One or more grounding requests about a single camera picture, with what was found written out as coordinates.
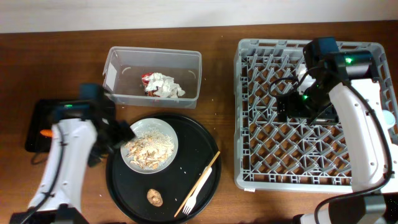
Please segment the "brown mushroom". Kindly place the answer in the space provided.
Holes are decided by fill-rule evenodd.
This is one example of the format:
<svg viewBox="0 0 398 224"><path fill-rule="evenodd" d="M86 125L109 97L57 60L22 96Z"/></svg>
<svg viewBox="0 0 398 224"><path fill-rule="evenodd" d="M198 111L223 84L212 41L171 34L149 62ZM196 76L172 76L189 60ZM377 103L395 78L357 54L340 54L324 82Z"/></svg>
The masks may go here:
<svg viewBox="0 0 398 224"><path fill-rule="evenodd" d="M163 204L163 199L161 194L155 189L149 189L147 192L147 200L149 203L155 207L161 207Z"/></svg>

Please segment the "light blue cup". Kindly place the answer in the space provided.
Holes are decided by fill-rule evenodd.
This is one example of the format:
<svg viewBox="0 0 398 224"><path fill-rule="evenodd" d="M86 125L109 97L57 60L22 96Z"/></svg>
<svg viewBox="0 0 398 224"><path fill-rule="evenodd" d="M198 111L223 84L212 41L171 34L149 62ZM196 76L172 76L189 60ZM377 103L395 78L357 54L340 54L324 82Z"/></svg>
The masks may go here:
<svg viewBox="0 0 398 224"><path fill-rule="evenodd" d="M382 127L385 130L389 130L394 127L396 124L396 118L393 115L392 112L388 110L382 110L382 121L381 121Z"/></svg>

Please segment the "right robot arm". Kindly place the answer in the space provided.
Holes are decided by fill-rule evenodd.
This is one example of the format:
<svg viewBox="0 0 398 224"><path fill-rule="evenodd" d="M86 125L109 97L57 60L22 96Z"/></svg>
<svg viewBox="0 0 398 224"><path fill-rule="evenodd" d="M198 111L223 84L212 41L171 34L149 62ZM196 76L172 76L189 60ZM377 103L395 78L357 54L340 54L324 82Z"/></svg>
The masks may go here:
<svg viewBox="0 0 398 224"><path fill-rule="evenodd" d="M303 48L306 75L293 77L293 88L277 95L281 122L303 118L308 124L326 118L339 122L348 148L352 191L320 202L296 223L385 223L386 195L397 192L397 146L382 110L380 77L371 52L342 52L332 37L313 39Z"/></svg>

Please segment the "grey plate with food scraps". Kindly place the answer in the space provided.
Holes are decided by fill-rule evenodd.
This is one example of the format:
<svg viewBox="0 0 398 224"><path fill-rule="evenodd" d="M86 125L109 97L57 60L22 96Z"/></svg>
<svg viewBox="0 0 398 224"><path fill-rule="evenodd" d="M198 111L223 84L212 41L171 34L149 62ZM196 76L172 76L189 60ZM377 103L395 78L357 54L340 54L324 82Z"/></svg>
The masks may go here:
<svg viewBox="0 0 398 224"><path fill-rule="evenodd" d="M136 135L121 146L125 164L140 174L155 174L168 167L177 156L177 132L157 118L141 119L131 125Z"/></svg>

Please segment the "white tissue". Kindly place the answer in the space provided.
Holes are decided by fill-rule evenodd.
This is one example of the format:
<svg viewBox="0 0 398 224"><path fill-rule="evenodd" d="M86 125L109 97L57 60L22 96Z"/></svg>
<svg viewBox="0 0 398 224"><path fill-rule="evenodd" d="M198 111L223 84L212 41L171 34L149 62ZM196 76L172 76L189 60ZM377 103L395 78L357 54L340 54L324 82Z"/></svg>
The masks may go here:
<svg viewBox="0 0 398 224"><path fill-rule="evenodd" d="M162 73L157 73L157 81L159 81L159 89L155 94L159 97L167 98L164 94L164 88L170 84L174 84L174 78L163 75Z"/></svg>

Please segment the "wooden chopstick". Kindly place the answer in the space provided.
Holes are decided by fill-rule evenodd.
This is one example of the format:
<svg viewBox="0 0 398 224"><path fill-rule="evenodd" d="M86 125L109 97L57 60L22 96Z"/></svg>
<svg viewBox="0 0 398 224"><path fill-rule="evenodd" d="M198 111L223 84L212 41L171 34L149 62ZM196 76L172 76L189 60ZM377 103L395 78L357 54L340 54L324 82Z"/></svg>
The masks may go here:
<svg viewBox="0 0 398 224"><path fill-rule="evenodd" d="M192 187L192 189L189 191L188 195L185 197L184 201L181 203L181 205L179 206L179 208L177 209L177 211L174 214L174 218L180 213L181 210L183 210L183 213L188 215L188 213L190 213L194 207L194 205L196 204L196 201L194 201L194 203L190 202L190 198L193 195L193 193L196 191L196 189L198 188L198 186L201 183L204 183L203 179L207 176L207 173L209 172L209 170L211 169L212 165L214 164L214 162L217 160L218 156L220 155L220 151L218 151L215 156L212 158L212 160L210 161L210 163L205 167L205 170L202 172L201 176L199 177L199 179L196 181L196 183L194 184L194 186Z"/></svg>

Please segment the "white plastic fork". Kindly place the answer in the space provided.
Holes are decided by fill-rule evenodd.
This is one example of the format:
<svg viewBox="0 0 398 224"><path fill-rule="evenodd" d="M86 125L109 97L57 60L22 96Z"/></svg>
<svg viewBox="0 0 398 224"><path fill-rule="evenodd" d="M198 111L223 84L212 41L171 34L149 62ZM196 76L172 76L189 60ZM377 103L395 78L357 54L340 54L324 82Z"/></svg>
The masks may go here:
<svg viewBox="0 0 398 224"><path fill-rule="evenodd" d="M199 182L198 186L194 190L193 194L190 196L190 198L187 200L186 204L184 205L183 208L183 214L189 215L191 211L193 210L194 206L196 205L197 202L197 196L201 191L201 188L204 186L206 181L208 180L210 174L212 172L212 168L210 167L204 174L202 180Z"/></svg>

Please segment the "orange carrot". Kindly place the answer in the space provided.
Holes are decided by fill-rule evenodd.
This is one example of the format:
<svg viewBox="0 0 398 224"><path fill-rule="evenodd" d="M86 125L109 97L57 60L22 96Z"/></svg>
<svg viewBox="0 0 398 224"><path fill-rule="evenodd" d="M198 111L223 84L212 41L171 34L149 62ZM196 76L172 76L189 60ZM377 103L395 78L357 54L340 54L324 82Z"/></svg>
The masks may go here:
<svg viewBox="0 0 398 224"><path fill-rule="evenodd" d="M40 134L46 138L52 138L53 132L51 129L42 129L40 130Z"/></svg>

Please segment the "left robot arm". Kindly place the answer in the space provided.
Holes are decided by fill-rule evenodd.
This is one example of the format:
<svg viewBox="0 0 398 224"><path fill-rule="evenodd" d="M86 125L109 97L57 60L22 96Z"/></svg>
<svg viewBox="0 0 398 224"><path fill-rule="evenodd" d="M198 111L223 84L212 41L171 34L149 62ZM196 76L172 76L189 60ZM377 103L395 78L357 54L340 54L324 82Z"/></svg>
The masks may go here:
<svg viewBox="0 0 398 224"><path fill-rule="evenodd" d="M84 83L79 98L57 105L52 113L52 142L42 180L25 212L10 223L86 223L81 190L95 147L112 154L135 138L126 121L116 120L115 103L101 85Z"/></svg>

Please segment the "white napkin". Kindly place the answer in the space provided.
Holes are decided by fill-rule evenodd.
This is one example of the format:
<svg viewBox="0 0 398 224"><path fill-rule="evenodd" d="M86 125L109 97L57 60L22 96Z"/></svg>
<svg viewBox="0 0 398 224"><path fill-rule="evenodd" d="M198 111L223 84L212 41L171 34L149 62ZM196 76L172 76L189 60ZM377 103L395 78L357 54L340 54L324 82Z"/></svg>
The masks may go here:
<svg viewBox="0 0 398 224"><path fill-rule="evenodd" d="M185 94L185 90L183 90L179 84L170 84L164 88L164 94L168 98L178 98Z"/></svg>

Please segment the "red snack wrapper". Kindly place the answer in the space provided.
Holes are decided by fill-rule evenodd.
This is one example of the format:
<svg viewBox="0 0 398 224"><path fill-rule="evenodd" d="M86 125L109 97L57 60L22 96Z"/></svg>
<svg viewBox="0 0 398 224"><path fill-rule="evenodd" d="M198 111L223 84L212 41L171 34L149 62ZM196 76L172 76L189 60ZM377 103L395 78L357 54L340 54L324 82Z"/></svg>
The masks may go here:
<svg viewBox="0 0 398 224"><path fill-rule="evenodd" d="M159 89L159 81L157 81L157 73L146 73L141 77L144 85L144 92L146 96L159 97L156 91Z"/></svg>

